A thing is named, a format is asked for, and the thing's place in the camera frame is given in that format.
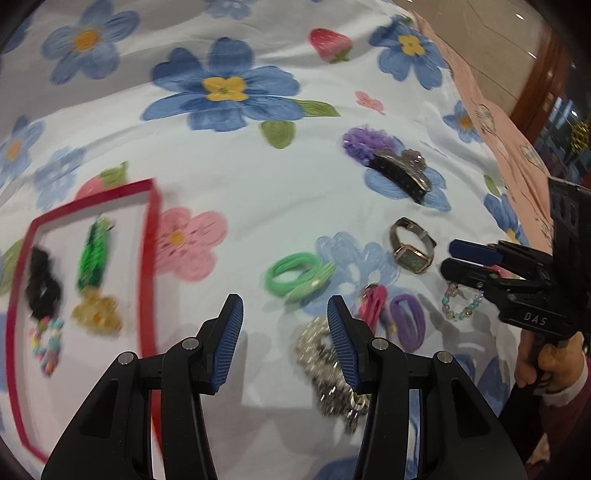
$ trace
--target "purple hair tie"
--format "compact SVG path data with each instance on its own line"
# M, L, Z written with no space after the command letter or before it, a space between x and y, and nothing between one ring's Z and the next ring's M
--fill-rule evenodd
M398 138L370 127L354 127L343 135L343 147L348 155L366 167L374 159L375 152L389 148L398 153L400 146L402 142Z
M400 305L406 301L410 308L413 318ZM406 352L414 352L425 340L425 314L423 307L414 295L403 293L392 299L390 302L390 313L392 321L396 324L398 330L398 340Z

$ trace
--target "tile floor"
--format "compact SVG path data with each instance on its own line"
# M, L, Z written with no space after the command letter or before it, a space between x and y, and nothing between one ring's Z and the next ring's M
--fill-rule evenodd
M511 114L534 66L544 20L525 0L394 0L427 20L472 67L485 98Z

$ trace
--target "black scrunchie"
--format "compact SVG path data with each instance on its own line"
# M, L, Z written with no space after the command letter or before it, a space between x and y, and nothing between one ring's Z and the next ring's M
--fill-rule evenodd
M49 255L37 247L33 247L31 254L30 277L25 295L33 318L42 320L56 316L61 300L61 287L51 276Z

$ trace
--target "pink flower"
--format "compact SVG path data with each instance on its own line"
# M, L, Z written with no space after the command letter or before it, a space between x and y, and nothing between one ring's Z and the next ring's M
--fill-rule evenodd
M156 273L174 272L187 281L206 278L216 263L211 247L226 236L226 219L217 212L203 212L191 218L191 210L171 208L160 215Z
M355 96L357 97L357 103L361 106L371 108L372 110L375 110L376 112L379 112L382 115L386 115L384 113L384 104L379 100L370 98L367 93L361 92L359 90L355 92Z

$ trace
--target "metal bolt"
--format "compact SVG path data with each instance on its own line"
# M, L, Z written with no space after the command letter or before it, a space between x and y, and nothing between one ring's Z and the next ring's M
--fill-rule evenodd
M117 361L121 365L127 365L134 361L135 355L131 352L123 352L117 357Z
M441 352L437 352L437 359L444 364L450 364L452 363L453 355L450 352L442 350Z
M189 338L185 338L185 340L183 340L183 348L185 350L194 350L199 346L199 340L197 340L195 337L189 337Z
M388 348L388 341L385 338L374 338L371 341L372 347L376 350L386 350Z

